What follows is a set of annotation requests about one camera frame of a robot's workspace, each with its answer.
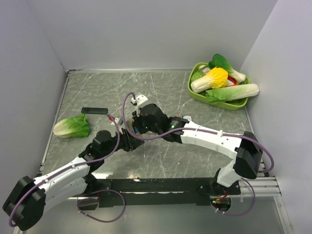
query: tabletop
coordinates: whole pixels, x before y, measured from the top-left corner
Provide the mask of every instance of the tabletop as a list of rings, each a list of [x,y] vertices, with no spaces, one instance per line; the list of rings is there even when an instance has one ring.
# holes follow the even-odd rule
[[[68,75],[57,122],[81,114],[82,107],[104,107],[114,117],[120,117],[125,95],[133,91],[146,97],[168,116],[191,116],[204,127],[228,133],[251,131],[245,109],[229,111],[191,98],[187,82],[190,72],[72,72]],[[125,113],[134,111],[130,99]],[[73,160],[92,142],[100,130],[115,135],[115,127],[105,115],[86,115],[90,134],[84,138],[52,136],[45,157],[43,174]],[[182,178],[213,177],[230,159],[223,154],[200,146],[167,142],[163,139],[146,141],[132,152],[119,150],[105,160],[93,175],[96,178]]]

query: white wall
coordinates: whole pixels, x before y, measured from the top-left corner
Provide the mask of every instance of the white wall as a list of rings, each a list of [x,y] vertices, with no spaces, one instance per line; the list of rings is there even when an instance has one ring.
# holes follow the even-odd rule
[[[0,7],[0,204],[43,157],[65,71],[25,0]],[[12,233],[0,211],[0,233]]]
[[[276,0],[27,0],[65,69],[240,69]]]
[[[241,69],[260,86],[248,110],[296,234],[312,232],[311,26],[312,1],[279,0]]]

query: gray marble surface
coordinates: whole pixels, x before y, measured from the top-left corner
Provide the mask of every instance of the gray marble surface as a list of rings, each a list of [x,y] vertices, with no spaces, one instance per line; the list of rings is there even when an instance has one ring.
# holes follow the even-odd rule
[[[82,107],[106,107],[114,117],[120,117],[124,96],[134,91],[146,95],[168,116],[190,115],[197,124],[229,133],[242,134],[251,130],[244,109],[228,111],[192,99],[187,89],[189,75],[189,72],[72,73],[58,121],[80,115]],[[133,110],[129,100],[128,117]],[[115,127],[106,116],[87,115],[87,119],[91,128],[88,137],[52,137],[43,174],[74,159],[99,130],[106,129],[115,134]],[[147,141],[130,153],[116,152],[94,175],[97,178],[210,177],[229,162],[226,156],[209,149],[157,139]]]

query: purple cable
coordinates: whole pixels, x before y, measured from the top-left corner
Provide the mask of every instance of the purple cable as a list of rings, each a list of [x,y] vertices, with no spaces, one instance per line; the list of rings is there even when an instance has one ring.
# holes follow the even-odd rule
[[[119,192],[117,192],[117,191],[115,191],[115,190],[111,190],[111,189],[103,189],[103,190],[99,190],[99,191],[92,192],[92,193],[90,193],[90,194],[96,194],[96,193],[100,193],[100,192],[113,192],[113,193],[115,193],[115,194],[118,194],[118,195],[121,197],[121,199],[122,199],[122,210],[121,210],[120,214],[119,214],[116,218],[114,218],[114,219],[112,219],[112,220],[107,220],[107,221],[106,221],[106,220],[101,220],[101,219],[95,218],[95,217],[93,217],[93,216],[91,216],[91,215],[89,215],[89,214],[83,212],[83,211],[79,208],[79,204],[80,204],[82,201],[86,201],[86,200],[88,200],[88,201],[97,201],[96,199],[93,199],[93,198],[86,198],[86,199],[83,199],[83,200],[80,200],[79,202],[77,202],[77,208],[78,208],[79,212],[82,213],[83,215],[85,215],[85,216],[87,216],[87,217],[89,217],[89,218],[91,218],[91,219],[94,219],[95,221],[101,222],[101,223],[111,223],[111,222],[116,221],[116,220],[119,219],[119,218],[122,216],[122,214],[125,212],[125,209],[126,209],[125,198],[121,195],[121,193],[119,193]]]
[[[254,208],[254,205],[255,205],[255,192],[254,192],[254,188],[252,187],[252,185],[247,180],[245,180],[244,178],[242,178],[242,180],[244,180],[250,186],[250,188],[252,189],[252,192],[253,192],[253,202],[252,202],[252,205],[249,207],[249,209],[244,211],[244,212],[242,212],[242,213],[239,213],[239,214],[232,214],[232,213],[224,213],[224,212],[218,210],[214,205],[212,205],[212,207],[215,209],[216,212],[218,212],[220,214],[223,214],[223,215],[228,215],[228,216],[243,216],[243,215],[248,214],[250,211],[252,211],[252,209]]]
[[[214,131],[210,131],[210,130],[206,130],[206,129],[196,129],[196,128],[175,128],[175,129],[172,129],[172,130],[169,130],[163,134],[160,134],[160,135],[157,135],[157,136],[153,136],[153,137],[138,137],[136,134],[134,134],[129,126],[127,125],[127,122],[126,122],[126,117],[125,117],[125,112],[124,112],[124,108],[125,108],[125,104],[126,104],[126,101],[128,99],[128,97],[132,95],[134,98],[136,98],[136,95],[133,93],[133,92],[130,92],[126,95],[126,97],[124,98],[123,102],[122,102],[122,106],[121,106],[121,117],[122,117],[122,120],[123,120],[123,123],[128,131],[128,133],[133,136],[134,138],[136,139],[139,139],[139,140],[155,140],[155,139],[158,139],[158,138],[161,138],[161,137],[164,137],[165,135],[168,135],[170,133],[174,133],[174,132],[178,132],[178,131],[182,131],[182,130],[193,130],[193,131],[199,131],[199,132],[204,132],[204,133],[211,133],[211,134],[215,134],[217,135],[218,132],[214,132]],[[229,134],[229,133],[224,133],[223,134],[224,136],[226,137],[237,137],[237,138],[241,138],[241,139],[245,139],[245,140],[248,140],[248,141],[251,141],[252,143],[256,144],[257,146],[259,146],[270,158],[271,160],[271,166],[269,169],[266,169],[266,170],[263,170],[263,171],[258,171],[259,173],[267,173],[267,172],[270,172],[273,167],[274,167],[274,159],[272,157],[272,155],[270,154],[270,152],[262,145],[260,144],[258,141],[250,138],[250,137],[247,137],[247,136],[243,136],[243,135],[236,135],[236,134]]]
[[[50,175],[49,177],[45,178],[43,181],[39,182],[38,184],[36,184],[34,187],[32,187],[30,190],[28,190],[22,197],[21,199],[17,202],[17,204],[15,205],[15,207],[13,208],[11,214],[10,214],[10,217],[9,217],[9,225],[11,227],[16,227],[16,224],[13,224],[13,216],[16,212],[16,210],[18,209],[18,207],[20,206],[20,204],[25,200],[25,198],[30,195],[30,193],[35,190],[36,188],[38,188],[39,186],[41,186],[42,184],[44,183],[47,183],[49,180],[57,177],[58,175],[62,174],[63,172],[66,172],[67,170],[70,170],[74,167],[77,167],[77,166],[80,166],[80,165],[83,165],[83,164],[88,164],[88,163],[93,163],[93,162],[99,162],[99,161],[102,161],[106,158],[108,158],[109,156],[111,156],[117,149],[118,145],[119,145],[119,142],[120,142],[120,133],[119,133],[119,128],[115,122],[115,119],[114,117],[112,117],[110,114],[107,114],[107,116],[113,120],[114,122],[114,125],[116,127],[116,132],[117,132],[117,144],[115,146],[115,148],[113,149],[113,151],[111,151],[107,156],[105,157],[102,157],[102,158],[99,158],[99,159],[95,159],[95,160],[91,160],[91,161],[86,161],[86,162],[80,162],[80,163],[76,163],[74,165],[71,165],[71,166],[68,166],[68,167],[65,167],[64,169],[60,170],[59,172],[56,172],[55,174],[53,175]]]

